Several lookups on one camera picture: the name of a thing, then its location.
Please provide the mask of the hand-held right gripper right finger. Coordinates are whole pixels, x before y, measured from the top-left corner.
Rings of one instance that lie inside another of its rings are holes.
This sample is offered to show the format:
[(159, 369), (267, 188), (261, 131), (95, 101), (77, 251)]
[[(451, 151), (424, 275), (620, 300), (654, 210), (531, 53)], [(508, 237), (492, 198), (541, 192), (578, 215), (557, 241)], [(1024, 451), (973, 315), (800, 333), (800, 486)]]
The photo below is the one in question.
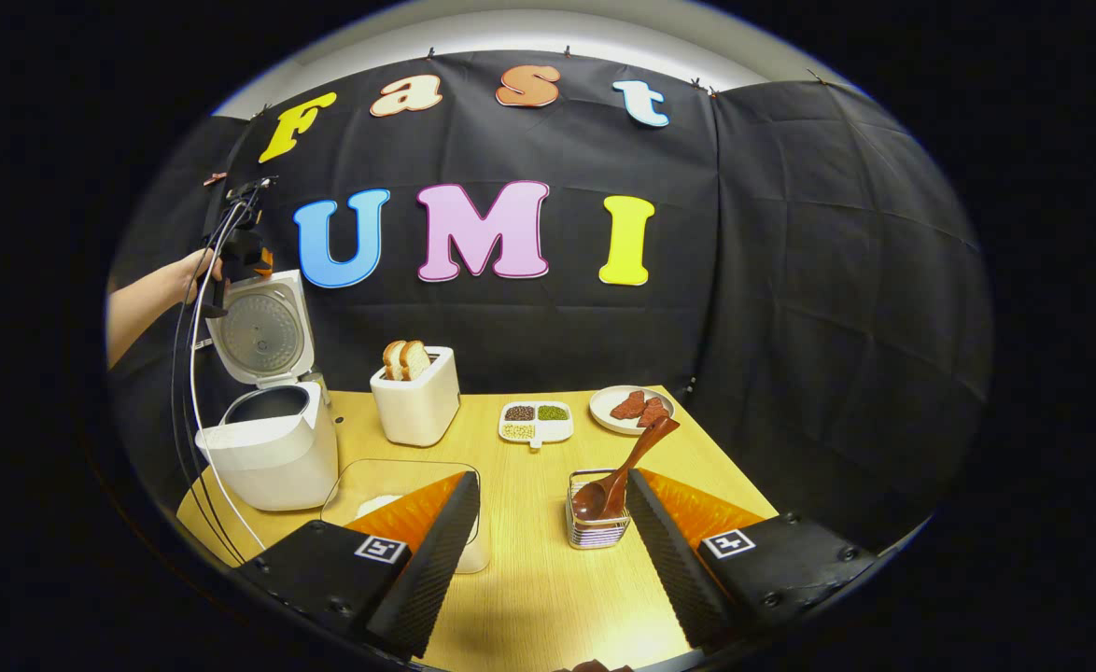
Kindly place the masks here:
[(626, 506), (686, 641), (707, 651), (792, 628), (878, 561), (803, 514), (762, 519), (650, 469), (626, 477)]

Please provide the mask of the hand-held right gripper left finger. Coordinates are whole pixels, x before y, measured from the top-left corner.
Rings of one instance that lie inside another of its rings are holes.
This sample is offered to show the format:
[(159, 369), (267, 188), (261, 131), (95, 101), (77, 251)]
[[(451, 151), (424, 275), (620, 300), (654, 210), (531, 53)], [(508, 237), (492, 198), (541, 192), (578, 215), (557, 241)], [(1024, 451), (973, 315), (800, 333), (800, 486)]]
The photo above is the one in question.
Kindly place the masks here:
[(453, 472), (347, 525), (308, 522), (235, 571), (338, 638), (420, 658), (479, 510), (476, 472)]

